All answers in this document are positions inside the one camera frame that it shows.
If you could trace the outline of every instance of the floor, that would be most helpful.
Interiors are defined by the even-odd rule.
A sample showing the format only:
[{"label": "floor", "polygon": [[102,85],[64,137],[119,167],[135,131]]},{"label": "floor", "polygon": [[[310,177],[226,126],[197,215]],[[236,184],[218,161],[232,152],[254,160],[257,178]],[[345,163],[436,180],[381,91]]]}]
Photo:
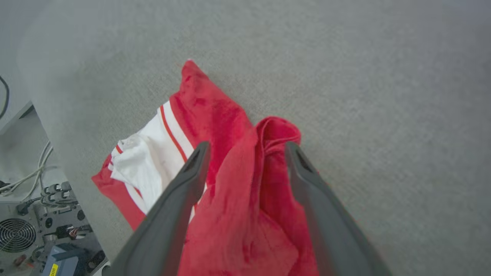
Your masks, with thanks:
[{"label": "floor", "polygon": [[[17,120],[0,136],[0,180],[13,183],[37,169],[39,156],[48,142],[46,132],[36,111]],[[53,150],[46,162],[43,173],[43,184],[47,187],[54,183],[66,181],[66,176],[59,166],[56,150]],[[0,196],[0,202],[16,202],[22,200],[31,189],[34,177],[21,184],[11,196]],[[31,197],[38,197],[38,187]]]}]

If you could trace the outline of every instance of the gray carpet texture surface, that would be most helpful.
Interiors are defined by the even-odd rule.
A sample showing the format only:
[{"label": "gray carpet texture surface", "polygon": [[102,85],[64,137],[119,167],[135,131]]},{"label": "gray carpet texture surface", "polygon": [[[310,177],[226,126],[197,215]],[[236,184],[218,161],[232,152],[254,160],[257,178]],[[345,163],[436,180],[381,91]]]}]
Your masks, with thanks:
[{"label": "gray carpet texture surface", "polygon": [[17,62],[107,256],[132,231],[90,177],[188,58],[284,117],[394,275],[491,271],[486,0],[53,0]]}]

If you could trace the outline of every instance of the white cable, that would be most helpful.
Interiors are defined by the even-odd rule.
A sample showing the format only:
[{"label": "white cable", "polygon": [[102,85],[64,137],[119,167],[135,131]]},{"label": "white cable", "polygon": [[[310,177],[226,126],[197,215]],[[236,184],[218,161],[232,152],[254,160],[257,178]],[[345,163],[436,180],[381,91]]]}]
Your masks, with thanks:
[{"label": "white cable", "polygon": [[45,165],[45,163],[46,163],[46,160],[48,159],[49,154],[51,154],[51,151],[53,150],[53,147],[51,147],[51,148],[50,148],[50,150],[49,150],[49,152],[48,152],[48,154],[47,154],[46,156],[44,156],[44,155],[45,155],[45,152],[46,152],[46,149],[47,149],[47,148],[50,146],[50,143],[51,143],[51,142],[50,142],[50,141],[48,141],[48,143],[46,143],[46,145],[44,146],[43,151],[41,152],[41,157],[39,158],[39,161],[38,161],[38,163],[37,163],[38,168],[37,168],[35,171],[33,171],[32,173],[30,173],[28,176],[24,177],[23,179],[21,179],[21,180],[19,180],[19,181],[15,182],[15,183],[9,184],[9,185],[7,185],[7,186],[3,186],[3,187],[1,187],[1,188],[0,188],[0,191],[7,190],[7,189],[9,189],[9,188],[10,188],[10,189],[9,189],[9,191],[7,191],[7,192],[5,192],[5,193],[2,193],[2,194],[1,194],[2,196],[8,196],[8,195],[11,195],[11,194],[12,194],[12,192],[13,192],[13,191],[14,191],[14,190],[15,190],[15,189],[16,189],[16,188],[19,186],[19,185],[21,185],[22,183],[24,183],[24,181],[26,181],[27,179],[29,179],[29,178],[33,177],[34,175],[36,175],[36,180],[34,180],[34,187],[36,186],[36,184],[37,184],[37,179],[38,179],[39,175],[41,174],[41,172],[42,172],[42,171],[43,171],[43,169],[44,169],[44,165]]}]

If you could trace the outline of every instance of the yellow label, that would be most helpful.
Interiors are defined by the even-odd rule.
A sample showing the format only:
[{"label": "yellow label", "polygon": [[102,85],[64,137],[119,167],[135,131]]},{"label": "yellow label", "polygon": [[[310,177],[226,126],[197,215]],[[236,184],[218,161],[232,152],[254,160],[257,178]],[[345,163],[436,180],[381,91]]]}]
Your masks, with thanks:
[{"label": "yellow label", "polygon": [[53,264],[53,266],[51,267],[50,276],[56,276],[56,273],[57,272],[58,272],[58,265],[57,264]]}]

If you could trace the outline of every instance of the round fan vent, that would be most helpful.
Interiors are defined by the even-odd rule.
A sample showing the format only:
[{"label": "round fan vent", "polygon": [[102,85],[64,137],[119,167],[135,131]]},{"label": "round fan vent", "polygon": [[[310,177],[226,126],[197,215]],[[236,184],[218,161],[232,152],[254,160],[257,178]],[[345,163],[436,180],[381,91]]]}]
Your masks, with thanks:
[{"label": "round fan vent", "polygon": [[0,222],[0,249],[5,252],[22,252],[36,241],[36,229],[27,221],[8,219]]}]

